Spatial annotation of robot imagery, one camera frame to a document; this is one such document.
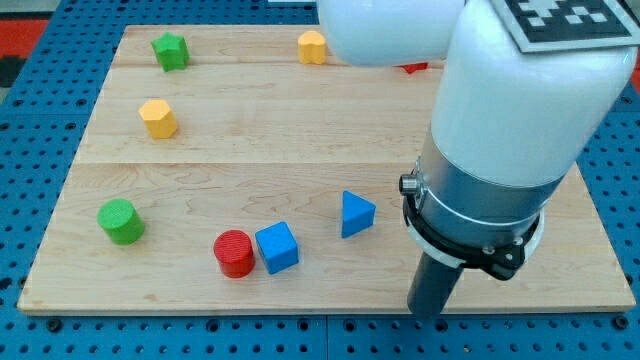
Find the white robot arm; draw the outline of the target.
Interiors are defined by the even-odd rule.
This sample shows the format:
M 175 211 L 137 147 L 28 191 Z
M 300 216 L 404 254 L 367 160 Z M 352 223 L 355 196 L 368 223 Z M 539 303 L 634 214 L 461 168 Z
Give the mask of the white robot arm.
M 321 1 L 330 49 L 355 66 L 444 60 L 421 155 L 400 179 L 419 280 L 512 278 L 545 207 L 636 61 L 616 1 Z

